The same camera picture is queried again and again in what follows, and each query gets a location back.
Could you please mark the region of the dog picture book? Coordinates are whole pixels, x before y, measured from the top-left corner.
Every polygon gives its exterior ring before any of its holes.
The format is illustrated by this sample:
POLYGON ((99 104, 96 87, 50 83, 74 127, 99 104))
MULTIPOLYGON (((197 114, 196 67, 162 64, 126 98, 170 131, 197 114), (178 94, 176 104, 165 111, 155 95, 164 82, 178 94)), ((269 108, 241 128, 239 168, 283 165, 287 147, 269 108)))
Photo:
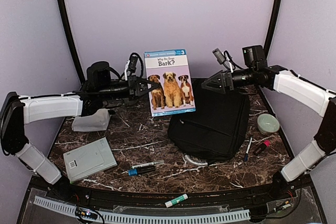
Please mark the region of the dog picture book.
POLYGON ((146 77, 159 86, 149 94, 153 117, 196 111, 185 49, 144 53, 146 77))

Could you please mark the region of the black student bag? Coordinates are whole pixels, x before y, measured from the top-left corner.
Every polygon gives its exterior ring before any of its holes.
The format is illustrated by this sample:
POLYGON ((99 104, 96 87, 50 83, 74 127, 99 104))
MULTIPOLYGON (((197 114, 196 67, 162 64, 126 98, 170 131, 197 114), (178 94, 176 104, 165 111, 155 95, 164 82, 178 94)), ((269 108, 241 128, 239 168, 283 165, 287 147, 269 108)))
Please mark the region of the black student bag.
POLYGON ((185 154, 210 164, 229 161, 245 141, 249 97, 237 91, 220 94, 205 90, 202 82, 192 79, 196 110, 173 115, 167 135, 185 154))

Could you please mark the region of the white fabric pouch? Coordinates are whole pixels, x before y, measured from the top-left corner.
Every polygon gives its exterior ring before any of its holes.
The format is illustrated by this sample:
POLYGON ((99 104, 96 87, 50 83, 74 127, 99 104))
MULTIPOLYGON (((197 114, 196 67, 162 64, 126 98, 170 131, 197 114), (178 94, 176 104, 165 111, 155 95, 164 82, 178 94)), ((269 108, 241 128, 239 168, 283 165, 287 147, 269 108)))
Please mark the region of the white fabric pouch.
POLYGON ((109 125, 110 114, 106 109, 100 109, 90 116, 77 116, 72 123, 74 132, 105 131, 109 125))

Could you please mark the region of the grey notebook with barcode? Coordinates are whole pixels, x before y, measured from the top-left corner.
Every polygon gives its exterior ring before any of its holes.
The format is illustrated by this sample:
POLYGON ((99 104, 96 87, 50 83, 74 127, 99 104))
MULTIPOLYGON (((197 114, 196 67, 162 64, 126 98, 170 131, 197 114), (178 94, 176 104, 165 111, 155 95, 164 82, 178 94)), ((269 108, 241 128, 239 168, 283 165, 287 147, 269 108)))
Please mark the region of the grey notebook with barcode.
POLYGON ((70 183, 117 166, 107 139, 101 138, 63 154, 70 183))

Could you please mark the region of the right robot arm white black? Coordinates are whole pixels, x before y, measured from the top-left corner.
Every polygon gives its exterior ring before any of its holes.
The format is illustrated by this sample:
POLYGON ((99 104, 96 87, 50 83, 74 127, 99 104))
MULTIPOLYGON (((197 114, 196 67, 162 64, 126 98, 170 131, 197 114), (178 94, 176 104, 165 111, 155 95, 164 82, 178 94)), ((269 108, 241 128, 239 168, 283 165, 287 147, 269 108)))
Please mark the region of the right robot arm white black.
POLYGON ((325 158, 335 154, 335 92, 279 65, 269 66, 261 45, 242 49, 246 68, 227 68, 202 83, 202 88, 225 94, 250 84, 288 95, 322 117, 317 134, 295 158, 272 177, 268 195, 273 200, 287 193, 292 181, 313 170, 325 158))

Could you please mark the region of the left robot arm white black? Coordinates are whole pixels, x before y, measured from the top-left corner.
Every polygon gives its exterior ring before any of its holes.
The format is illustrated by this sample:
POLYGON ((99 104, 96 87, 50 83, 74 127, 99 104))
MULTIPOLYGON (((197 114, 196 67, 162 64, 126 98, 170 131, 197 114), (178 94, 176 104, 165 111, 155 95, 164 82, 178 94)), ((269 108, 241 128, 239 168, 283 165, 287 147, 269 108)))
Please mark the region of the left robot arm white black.
POLYGON ((79 91, 34 97, 7 94, 1 109, 1 148, 4 155, 13 155, 28 165, 45 182, 54 186, 54 193, 63 201, 74 197, 60 169, 40 152, 25 135, 25 125, 45 119, 69 116, 91 116, 99 109, 110 108, 114 99, 133 100, 153 91, 159 84, 137 77, 134 70, 124 79, 106 61, 87 69, 87 80, 79 91))

